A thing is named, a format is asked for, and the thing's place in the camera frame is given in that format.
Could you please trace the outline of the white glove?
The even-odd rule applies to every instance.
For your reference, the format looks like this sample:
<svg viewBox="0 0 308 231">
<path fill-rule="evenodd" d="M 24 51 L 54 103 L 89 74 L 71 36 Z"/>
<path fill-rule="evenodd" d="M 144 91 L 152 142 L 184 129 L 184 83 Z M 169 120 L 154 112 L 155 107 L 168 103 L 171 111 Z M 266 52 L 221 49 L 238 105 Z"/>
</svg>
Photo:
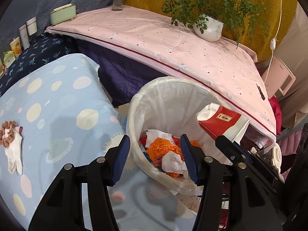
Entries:
<svg viewBox="0 0 308 231">
<path fill-rule="evenodd" d="M 23 174 L 23 164 L 21 161 L 21 143 L 23 128 L 18 126 L 14 128 L 14 140 L 5 148 L 5 154 L 8 160 L 8 171 L 13 174 L 17 172 L 19 175 Z"/>
</svg>

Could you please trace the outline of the brown scrunchie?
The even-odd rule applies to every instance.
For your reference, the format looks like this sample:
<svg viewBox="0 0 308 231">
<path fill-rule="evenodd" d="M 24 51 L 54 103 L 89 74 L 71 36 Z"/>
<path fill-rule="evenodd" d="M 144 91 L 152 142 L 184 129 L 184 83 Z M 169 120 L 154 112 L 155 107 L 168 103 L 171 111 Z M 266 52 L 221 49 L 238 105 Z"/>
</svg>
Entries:
<svg viewBox="0 0 308 231">
<path fill-rule="evenodd" d="M 15 121 L 5 121 L 1 126 L 1 146 L 8 148 L 15 139 Z"/>
</svg>

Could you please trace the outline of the orange plastic bag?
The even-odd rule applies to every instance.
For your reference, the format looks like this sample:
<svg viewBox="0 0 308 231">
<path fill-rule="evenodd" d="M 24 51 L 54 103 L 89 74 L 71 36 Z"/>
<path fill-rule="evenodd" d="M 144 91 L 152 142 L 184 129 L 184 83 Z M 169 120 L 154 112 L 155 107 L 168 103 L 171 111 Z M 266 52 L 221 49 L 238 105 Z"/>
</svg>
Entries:
<svg viewBox="0 0 308 231">
<path fill-rule="evenodd" d="M 157 137 L 143 154 L 159 171 L 172 178 L 183 176 L 184 179 L 188 179 L 188 169 L 180 149 L 179 139 L 175 139 L 177 142 L 174 144 L 168 139 Z"/>
</svg>

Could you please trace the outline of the white paper towel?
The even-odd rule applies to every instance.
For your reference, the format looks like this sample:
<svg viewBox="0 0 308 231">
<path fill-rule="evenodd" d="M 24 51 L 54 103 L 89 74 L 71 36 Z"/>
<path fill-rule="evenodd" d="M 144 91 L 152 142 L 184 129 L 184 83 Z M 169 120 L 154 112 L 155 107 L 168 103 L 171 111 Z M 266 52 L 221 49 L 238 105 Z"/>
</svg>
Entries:
<svg viewBox="0 0 308 231">
<path fill-rule="evenodd" d="M 156 130 L 156 129 L 148 129 L 146 131 L 146 144 L 145 144 L 145 148 L 149 148 L 149 146 L 155 141 L 155 139 L 157 138 L 162 138 L 162 139 L 166 139 L 169 140 L 171 144 L 175 144 L 172 135 L 168 134 L 166 132 L 162 132 L 160 130 Z"/>
</svg>

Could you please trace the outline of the white lined trash bin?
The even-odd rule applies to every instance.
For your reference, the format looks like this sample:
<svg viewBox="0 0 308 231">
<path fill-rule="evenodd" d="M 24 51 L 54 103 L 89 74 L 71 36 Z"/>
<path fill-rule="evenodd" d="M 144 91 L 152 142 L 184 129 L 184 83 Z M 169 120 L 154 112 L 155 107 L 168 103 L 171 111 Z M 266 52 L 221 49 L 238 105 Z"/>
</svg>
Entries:
<svg viewBox="0 0 308 231">
<path fill-rule="evenodd" d="M 131 100 L 126 124 L 131 153 L 137 166 L 170 190 L 190 196 L 201 195 L 203 187 L 195 185 L 191 179 L 175 179 L 155 168 L 144 156 L 139 139 L 148 129 L 160 130 L 175 137 L 186 134 L 189 140 L 198 142 L 205 155 L 229 165 L 231 162 L 197 122 L 197 113 L 210 103 L 229 107 L 211 90 L 186 79 L 161 77 L 144 85 Z"/>
</svg>

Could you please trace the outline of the pink quilted jacket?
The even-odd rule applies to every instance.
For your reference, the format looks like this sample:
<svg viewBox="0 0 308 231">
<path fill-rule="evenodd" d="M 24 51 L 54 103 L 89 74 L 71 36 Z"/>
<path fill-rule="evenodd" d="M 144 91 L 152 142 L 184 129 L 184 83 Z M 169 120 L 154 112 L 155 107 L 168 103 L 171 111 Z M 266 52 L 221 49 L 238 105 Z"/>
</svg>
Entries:
<svg viewBox="0 0 308 231">
<path fill-rule="evenodd" d="M 281 174 L 284 179 L 287 178 L 293 162 L 295 161 L 297 155 L 296 151 L 298 149 L 301 137 L 302 130 L 298 130 L 278 141 L 282 153 Z"/>
</svg>

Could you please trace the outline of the black hair clip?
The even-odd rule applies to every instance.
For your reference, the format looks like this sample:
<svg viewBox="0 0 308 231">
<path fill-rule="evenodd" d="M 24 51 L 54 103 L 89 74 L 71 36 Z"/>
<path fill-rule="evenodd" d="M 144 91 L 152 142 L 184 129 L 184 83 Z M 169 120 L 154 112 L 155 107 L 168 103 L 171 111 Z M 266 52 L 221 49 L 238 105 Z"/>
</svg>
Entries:
<svg viewBox="0 0 308 231">
<path fill-rule="evenodd" d="M 262 92 L 262 90 L 261 90 L 260 86 L 259 86 L 259 85 L 256 85 L 256 86 L 257 86 L 258 91 L 259 91 L 259 93 L 260 93 L 260 97 L 261 97 L 261 99 L 264 101 L 264 100 L 265 100 L 265 96 L 264 96 L 264 94 L 263 94 L 263 92 Z"/>
</svg>

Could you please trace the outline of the light blue patterned tablecloth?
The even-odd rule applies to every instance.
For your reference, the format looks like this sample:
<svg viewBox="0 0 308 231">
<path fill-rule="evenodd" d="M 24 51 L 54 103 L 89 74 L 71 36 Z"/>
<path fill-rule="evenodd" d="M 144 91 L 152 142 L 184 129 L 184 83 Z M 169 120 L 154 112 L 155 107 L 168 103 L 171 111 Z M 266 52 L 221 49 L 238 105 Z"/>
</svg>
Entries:
<svg viewBox="0 0 308 231">
<path fill-rule="evenodd" d="M 27 75 L 1 97 L 1 121 L 21 126 L 23 172 L 10 173 L 1 153 L 1 197 L 28 228 L 49 185 L 67 164 L 89 164 L 125 134 L 98 78 L 98 65 L 83 54 L 63 56 Z M 108 189 L 120 230 L 191 230 L 196 215 L 128 158 Z"/>
</svg>

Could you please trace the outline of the pink bed sheet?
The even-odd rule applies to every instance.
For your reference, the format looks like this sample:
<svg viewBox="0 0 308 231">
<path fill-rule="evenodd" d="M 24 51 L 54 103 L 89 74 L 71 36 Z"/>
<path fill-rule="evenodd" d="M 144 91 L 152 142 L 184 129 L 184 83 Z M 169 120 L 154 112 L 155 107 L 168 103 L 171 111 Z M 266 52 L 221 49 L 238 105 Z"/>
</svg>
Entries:
<svg viewBox="0 0 308 231">
<path fill-rule="evenodd" d="M 225 39 L 207 42 L 188 28 L 172 26 L 167 16 L 130 6 L 77 14 L 46 31 L 100 45 L 161 73 L 198 82 L 249 118 L 260 133 L 276 140 L 274 112 L 253 59 Z"/>
</svg>

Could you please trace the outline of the white card box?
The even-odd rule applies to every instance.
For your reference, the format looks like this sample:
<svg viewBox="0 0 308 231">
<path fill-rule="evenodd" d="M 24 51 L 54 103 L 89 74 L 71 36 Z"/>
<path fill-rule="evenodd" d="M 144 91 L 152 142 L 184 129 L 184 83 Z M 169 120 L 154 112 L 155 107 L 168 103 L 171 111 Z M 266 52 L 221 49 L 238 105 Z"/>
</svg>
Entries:
<svg viewBox="0 0 308 231">
<path fill-rule="evenodd" d="M 2 59 L 0 59 L 0 78 L 6 73 L 6 66 L 3 63 Z"/>
</svg>

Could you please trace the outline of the white green small box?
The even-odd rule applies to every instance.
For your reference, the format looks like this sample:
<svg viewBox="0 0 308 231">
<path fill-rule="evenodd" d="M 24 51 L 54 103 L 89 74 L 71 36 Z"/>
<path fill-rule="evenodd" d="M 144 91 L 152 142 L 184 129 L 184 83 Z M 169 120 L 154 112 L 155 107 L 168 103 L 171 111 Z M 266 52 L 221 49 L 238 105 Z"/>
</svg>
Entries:
<svg viewBox="0 0 308 231">
<path fill-rule="evenodd" d="M 4 52 L 4 65 L 9 68 L 10 65 L 16 60 L 13 51 Z"/>
</svg>

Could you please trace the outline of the navy floral cloth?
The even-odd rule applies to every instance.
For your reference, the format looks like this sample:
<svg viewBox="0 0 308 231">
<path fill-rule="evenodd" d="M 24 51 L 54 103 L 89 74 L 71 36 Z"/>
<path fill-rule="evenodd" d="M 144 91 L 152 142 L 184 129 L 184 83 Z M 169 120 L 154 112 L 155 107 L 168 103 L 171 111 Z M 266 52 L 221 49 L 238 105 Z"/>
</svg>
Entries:
<svg viewBox="0 0 308 231">
<path fill-rule="evenodd" d="M 40 35 L 38 41 L 23 51 L 6 69 L 1 77 L 1 95 L 36 69 L 62 56 L 78 52 L 77 41 L 72 37 L 49 33 Z"/>
</svg>

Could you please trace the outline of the orange printed small box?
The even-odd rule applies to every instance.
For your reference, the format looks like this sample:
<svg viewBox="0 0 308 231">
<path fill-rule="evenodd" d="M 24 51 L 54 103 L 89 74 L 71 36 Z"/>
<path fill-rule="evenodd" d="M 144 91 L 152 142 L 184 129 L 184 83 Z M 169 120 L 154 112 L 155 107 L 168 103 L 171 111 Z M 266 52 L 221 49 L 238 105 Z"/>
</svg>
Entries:
<svg viewBox="0 0 308 231">
<path fill-rule="evenodd" d="M 10 42 L 10 47 L 11 47 L 11 50 L 12 50 L 15 58 L 17 58 L 22 53 L 20 37 L 14 38 Z"/>
</svg>

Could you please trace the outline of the white tall bottle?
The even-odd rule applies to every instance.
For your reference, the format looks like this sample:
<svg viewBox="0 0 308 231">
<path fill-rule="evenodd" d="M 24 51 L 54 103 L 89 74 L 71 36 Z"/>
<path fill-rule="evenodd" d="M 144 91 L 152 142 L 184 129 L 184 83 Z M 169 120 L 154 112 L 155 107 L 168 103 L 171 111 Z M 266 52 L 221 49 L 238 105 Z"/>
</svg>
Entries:
<svg viewBox="0 0 308 231">
<path fill-rule="evenodd" d="M 23 49 L 27 49 L 30 46 L 30 42 L 28 38 L 27 27 L 25 24 L 19 28 L 19 33 L 21 42 L 23 44 Z"/>
</svg>

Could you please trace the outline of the white jar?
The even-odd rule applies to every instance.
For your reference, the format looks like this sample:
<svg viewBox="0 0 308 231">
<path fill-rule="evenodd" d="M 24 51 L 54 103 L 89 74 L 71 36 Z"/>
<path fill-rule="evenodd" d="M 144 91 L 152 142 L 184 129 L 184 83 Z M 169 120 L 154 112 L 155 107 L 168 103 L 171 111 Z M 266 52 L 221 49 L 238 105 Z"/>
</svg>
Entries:
<svg viewBox="0 0 308 231">
<path fill-rule="evenodd" d="M 34 35 L 37 33 L 37 19 L 36 17 L 33 17 L 32 19 L 29 19 L 26 21 L 27 31 L 28 35 Z"/>
</svg>

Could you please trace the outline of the mint green tissue box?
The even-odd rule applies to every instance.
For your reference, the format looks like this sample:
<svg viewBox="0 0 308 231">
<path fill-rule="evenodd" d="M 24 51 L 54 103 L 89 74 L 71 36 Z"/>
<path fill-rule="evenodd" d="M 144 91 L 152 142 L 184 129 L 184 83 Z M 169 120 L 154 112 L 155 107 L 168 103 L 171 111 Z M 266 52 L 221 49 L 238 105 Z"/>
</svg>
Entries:
<svg viewBox="0 0 308 231">
<path fill-rule="evenodd" d="M 53 9 L 50 12 L 50 22 L 51 25 L 57 25 L 59 23 L 71 20 L 76 16 L 76 5 L 75 4 L 66 4 L 61 7 Z"/>
</svg>

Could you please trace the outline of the white potted green plant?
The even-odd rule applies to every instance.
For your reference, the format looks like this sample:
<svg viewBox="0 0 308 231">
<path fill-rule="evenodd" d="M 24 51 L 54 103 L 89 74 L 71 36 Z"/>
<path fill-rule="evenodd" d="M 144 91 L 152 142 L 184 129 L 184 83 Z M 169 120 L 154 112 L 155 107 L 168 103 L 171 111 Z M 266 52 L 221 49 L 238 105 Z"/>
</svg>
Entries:
<svg viewBox="0 0 308 231">
<path fill-rule="evenodd" d="M 268 36 L 270 25 L 266 18 L 266 7 L 262 0 L 166 0 L 162 11 L 171 17 L 171 24 L 205 32 L 210 18 L 223 23 L 239 42 L 244 35 L 253 37 L 260 29 Z"/>
</svg>

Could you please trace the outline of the blue velvet backdrop cloth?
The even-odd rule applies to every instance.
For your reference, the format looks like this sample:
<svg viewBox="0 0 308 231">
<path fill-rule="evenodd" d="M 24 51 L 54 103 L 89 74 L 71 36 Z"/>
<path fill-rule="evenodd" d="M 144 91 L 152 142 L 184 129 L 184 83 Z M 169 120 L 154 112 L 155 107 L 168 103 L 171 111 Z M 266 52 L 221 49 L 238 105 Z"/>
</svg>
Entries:
<svg viewBox="0 0 308 231">
<path fill-rule="evenodd" d="M 32 18 L 37 20 L 38 34 L 50 25 L 50 12 L 72 3 L 77 13 L 104 8 L 113 0 L 12 0 L 1 17 L 1 52 L 10 49 L 10 42 L 19 36 L 19 28 Z"/>
</svg>

